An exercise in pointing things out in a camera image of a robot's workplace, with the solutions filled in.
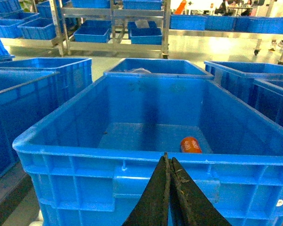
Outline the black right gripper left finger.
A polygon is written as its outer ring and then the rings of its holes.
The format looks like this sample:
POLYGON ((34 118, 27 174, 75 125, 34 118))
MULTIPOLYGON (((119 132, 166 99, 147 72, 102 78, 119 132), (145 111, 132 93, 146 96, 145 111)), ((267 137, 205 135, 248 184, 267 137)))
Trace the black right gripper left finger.
POLYGON ((169 208, 169 160, 167 153, 159 159, 140 200, 124 226, 166 226, 169 208))

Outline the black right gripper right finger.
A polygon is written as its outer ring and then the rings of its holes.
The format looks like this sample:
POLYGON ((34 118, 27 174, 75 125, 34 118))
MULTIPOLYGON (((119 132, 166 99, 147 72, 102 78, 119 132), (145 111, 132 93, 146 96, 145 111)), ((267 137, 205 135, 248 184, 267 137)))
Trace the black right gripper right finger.
POLYGON ((170 213, 174 226, 229 226, 176 158, 170 163, 170 213))

